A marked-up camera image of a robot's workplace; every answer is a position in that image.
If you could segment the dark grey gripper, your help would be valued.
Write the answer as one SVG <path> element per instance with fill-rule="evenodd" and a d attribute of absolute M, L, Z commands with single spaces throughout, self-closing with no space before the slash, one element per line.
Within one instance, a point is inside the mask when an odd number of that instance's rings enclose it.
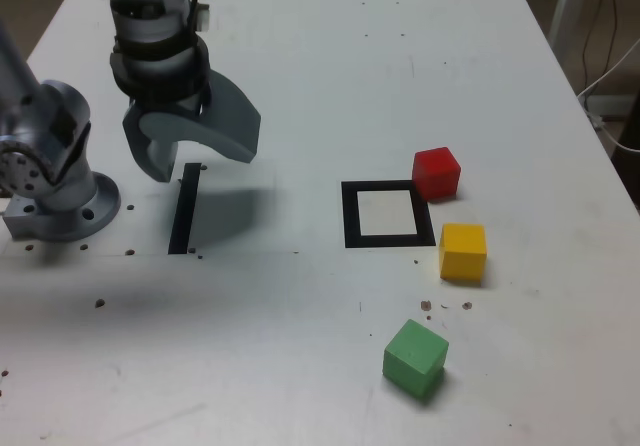
<path fill-rule="evenodd" d="M 211 70 L 208 88 L 181 99 L 157 99 L 131 89 L 123 119 L 131 154 L 151 179 L 168 183 L 178 143 L 195 142 L 222 156 L 249 163 L 258 149 L 261 116 L 235 83 Z"/>

